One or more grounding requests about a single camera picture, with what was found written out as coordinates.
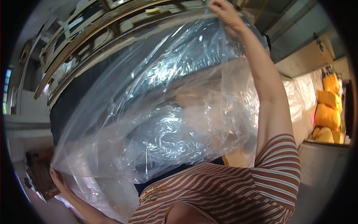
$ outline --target window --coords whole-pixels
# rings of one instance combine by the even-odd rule
[[[8,69],[8,70],[6,70],[5,84],[4,84],[3,114],[6,114],[6,103],[8,100],[10,76],[11,76],[11,69]]]

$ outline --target dark blue fabric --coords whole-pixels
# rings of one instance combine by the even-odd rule
[[[217,158],[217,159],[211,161],[211,163],[218,164],[218,165],[223,165],[223,166],[225,165],[224,160],[223,160],[222,157],[219,157],[219,158]],[[140,195],[142,194],[143,190],[144,190],[147,186],[149,186],[150,184],[155,183],[155,182],[157,182],[157,181],[160,181],[160,180],[162,180],[162,179],[164,179],[164,178],[166,178],[166,177],[169,177],[169,176],[171,176],[171,175],[173,175],[173,174],[179,173],[180,171],[183,171],[183,170],[185,170],[185,169],[187,169],[187,168],[190,168],[190,167],[192,167],[192,166],[193,166],[193,165],[183,164],[183,165],[181,165],[181,166],[175,168],[174,170],[171,170],[171,171],[166,172],[165,174],[163,174],[163,175],[161,175],[161,176],[159,176],[159,177],[156,177],[156,178],[151,179],[150,181],[148,181],[148,182],[146,182],[146,183],[143,183],[143,184],[135,184],[134,186],[135,186],[135,188],[136,188],[137,191],[138,191],[138,196],[140,197]]]

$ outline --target yellow bag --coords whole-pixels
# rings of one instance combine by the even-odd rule
[[[314,122],[316,126],[329,127],[331,130],[339,131],[340,112],[324,104],[318,104]]]
[[[334,92],[318,90],[316,95],[318,103],[325,104],[340,113],[342,112],[342,99]]]
[[[318,132],[320,131],[321,129],[319,127],[315,127],[314,130],[313,130],[313,133],[312,133],[312,137],[313,139],[316,139],[318,137]]]
[[[317,142],[327,142],[334,143],[333,135],[331,129],[324,127],[318,132],[318,138],[316,138]]]
[[[322,79],[323,89],[330,92],[338,92],[340,87],[335,73],[327,75]]]
[[[342,132],[332,131],[332,136],[333,136],[334,143],[337,143],[337,144],[344,143]]]

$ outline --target striped shirt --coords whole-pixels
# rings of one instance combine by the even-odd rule
[[[185,203],[214,223],[286,223],[300,185],[293,136],[272,138],[254,168],[202,163],[149,185],[129,223],[165,223],[169,208]]]

